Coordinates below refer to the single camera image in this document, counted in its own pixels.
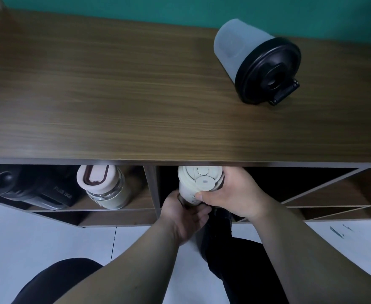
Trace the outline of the person's right hand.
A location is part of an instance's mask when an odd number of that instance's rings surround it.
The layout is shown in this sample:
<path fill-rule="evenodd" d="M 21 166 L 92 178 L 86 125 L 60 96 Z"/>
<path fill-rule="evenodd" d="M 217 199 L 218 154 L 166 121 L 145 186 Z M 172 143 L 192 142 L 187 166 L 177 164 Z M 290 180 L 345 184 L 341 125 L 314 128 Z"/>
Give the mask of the person's right hand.
<path fill-rule="evenodd" d="M 271 204 L 269 197 L 242 167 L 223 167 L 225 205 L 218 206 L 253 221 L 263 215 Z"/>

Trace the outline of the person's left hand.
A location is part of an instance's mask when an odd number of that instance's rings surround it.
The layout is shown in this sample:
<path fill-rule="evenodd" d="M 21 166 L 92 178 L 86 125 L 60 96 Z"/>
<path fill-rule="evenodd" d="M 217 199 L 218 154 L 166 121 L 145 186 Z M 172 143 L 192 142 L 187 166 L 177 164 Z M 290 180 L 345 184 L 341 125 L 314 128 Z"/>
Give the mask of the person's left hand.
<path fill-rule="evenodd" d="M 188 209 L 179 200 L 179 191 L 172 191 L 164 200 L 160 218 L 169 221 L 174 231 L 174 236 L 181 246 L 192 238 L 197 232 L 189 230 L 190 215 Z"/>

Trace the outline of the cream tumbler with lid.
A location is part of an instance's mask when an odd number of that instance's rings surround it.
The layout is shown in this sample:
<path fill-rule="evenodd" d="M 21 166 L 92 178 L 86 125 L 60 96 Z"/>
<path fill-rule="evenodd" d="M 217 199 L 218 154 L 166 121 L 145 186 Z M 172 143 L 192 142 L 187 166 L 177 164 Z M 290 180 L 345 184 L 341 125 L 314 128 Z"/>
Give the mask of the cream tumbler with lid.
<path fill-rule="evenodd" d="M 214 166 L 179 166 L 179 200 L 187 206 L 193 207 L 202 201 L 195 197 L 198 192 L 213 192 L 223 185 L 224 172 L 222 167 Z"/>

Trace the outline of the person's left forearm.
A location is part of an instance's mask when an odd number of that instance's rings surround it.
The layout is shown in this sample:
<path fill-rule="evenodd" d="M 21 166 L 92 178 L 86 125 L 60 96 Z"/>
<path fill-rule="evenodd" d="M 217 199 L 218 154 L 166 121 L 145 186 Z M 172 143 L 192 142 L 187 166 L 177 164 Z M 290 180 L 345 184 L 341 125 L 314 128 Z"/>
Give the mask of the person's left forearm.
<path fill-rule="evenodd" d="M 180 249 L 169 221 L 159 218 L 127 250 L 63 295 L 55 304 L 224 304 L 217 287 L 175 282 Z"/>

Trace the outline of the person's right forearm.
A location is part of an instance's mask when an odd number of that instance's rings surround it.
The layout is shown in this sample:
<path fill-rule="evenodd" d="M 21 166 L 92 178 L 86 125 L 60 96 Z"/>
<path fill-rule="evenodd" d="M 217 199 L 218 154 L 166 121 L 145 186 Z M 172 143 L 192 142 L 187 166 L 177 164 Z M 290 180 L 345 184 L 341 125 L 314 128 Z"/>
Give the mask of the person's right forearm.
<path fill-rule="evenodd" d="M 238 200 L 291 304 L 371 304 L 371 275 L 272 199 Z"/>

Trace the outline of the person's right leg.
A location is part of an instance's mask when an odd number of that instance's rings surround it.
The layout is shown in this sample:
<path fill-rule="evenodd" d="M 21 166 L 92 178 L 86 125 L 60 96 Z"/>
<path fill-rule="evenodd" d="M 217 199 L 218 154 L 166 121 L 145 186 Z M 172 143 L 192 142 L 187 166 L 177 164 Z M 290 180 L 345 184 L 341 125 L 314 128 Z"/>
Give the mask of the person's right leg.
<path fill-rule="evenodd" d="M 261 243 L 232 236 L 232 214 L 213 207 L 196 234 L 199 252 L 230 304 L 289 304 Z"/>

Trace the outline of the person's leg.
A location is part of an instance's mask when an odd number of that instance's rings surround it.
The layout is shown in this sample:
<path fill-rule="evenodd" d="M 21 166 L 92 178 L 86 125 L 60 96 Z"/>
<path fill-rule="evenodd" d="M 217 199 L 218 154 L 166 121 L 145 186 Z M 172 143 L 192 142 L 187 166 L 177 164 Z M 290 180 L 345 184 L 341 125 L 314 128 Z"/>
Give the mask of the person's leg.
<path fill-rule="evenodd" d="M 54 304 L 67 291 L 102 267 L 94 260 L 81 257 L 58 261 L 32 278 L 11 304 Z"/>
<path fill-rule="evenodd" d="M 261 243 L 232 236 L 232 214 L 213 207 L 196 234 L 199 252 L 230 304 L 289 304 Z"/>

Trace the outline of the glass bottle with cream lid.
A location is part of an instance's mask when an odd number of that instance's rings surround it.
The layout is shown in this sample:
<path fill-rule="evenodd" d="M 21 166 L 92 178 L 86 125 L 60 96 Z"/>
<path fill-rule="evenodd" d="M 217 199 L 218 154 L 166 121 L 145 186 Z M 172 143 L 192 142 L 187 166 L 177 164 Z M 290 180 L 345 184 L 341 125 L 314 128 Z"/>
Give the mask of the glass bottle with cream lid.
<path fill-rule="evenodd" d="M 131 188 L 116 165 L 81 165 L 76 180 L 87 195 L 105 209 L 122 209 L 130 202 Z"/>

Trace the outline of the frosted bottle with black lid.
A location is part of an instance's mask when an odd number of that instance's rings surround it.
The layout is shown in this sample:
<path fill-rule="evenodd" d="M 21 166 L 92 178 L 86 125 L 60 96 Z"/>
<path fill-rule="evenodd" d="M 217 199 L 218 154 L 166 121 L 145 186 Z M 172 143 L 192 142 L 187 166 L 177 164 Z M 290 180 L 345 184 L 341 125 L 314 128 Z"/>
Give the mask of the frosted bottle with black lid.
<path fill-rule="evenodd" d="M 284 37 L 232 19 L 218 30 L 213 50 L 246 104 L 276 106 L 300 87 L 301 51 Z"/>

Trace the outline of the brown wooden shelf cabinet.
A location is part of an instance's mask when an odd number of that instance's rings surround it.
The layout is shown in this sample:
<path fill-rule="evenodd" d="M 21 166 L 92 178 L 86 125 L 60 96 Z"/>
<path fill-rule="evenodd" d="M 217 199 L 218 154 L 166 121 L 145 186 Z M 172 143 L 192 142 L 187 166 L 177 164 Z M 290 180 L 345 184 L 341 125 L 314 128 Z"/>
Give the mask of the brown wooden shelf cabinet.
<path fill-rule="evenodd" d="M 241 102 L 213 52 L 215 29 L 22 10 L 0 13 L 0 165 L 61 171 L 114 164 L 135 198 L 85 193 L 46 210 L 86 227 L 153 224 L 177 166 L 244 167 L 301 219 L 371 219 L 371 45 L 290 37 L 301 87 L 279 105 Z"/>

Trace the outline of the person's left leg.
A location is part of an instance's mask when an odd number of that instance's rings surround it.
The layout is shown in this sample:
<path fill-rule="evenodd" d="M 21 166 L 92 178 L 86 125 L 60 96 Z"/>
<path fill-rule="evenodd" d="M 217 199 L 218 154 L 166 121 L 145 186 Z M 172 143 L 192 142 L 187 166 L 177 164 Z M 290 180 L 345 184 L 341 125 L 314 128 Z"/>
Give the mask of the person's left leg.
<path fill-rule="evenodd" d="M 11 304 L 54 304 L 67 291 L 102 267 L 94 260 L 81 257 L 58 261 L 32 278 Z"/>

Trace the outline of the black sports bottle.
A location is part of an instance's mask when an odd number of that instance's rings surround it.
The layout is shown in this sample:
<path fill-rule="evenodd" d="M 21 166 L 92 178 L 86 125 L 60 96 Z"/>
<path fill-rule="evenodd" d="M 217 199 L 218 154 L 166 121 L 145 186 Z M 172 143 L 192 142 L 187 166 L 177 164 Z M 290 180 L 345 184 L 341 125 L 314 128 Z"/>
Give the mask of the black sports bottle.
<path fill-rule="evenodd" d="M 0 165 L 0 197 L 47 210 L 66 209 L 81 198 L 71 168 Z"/>

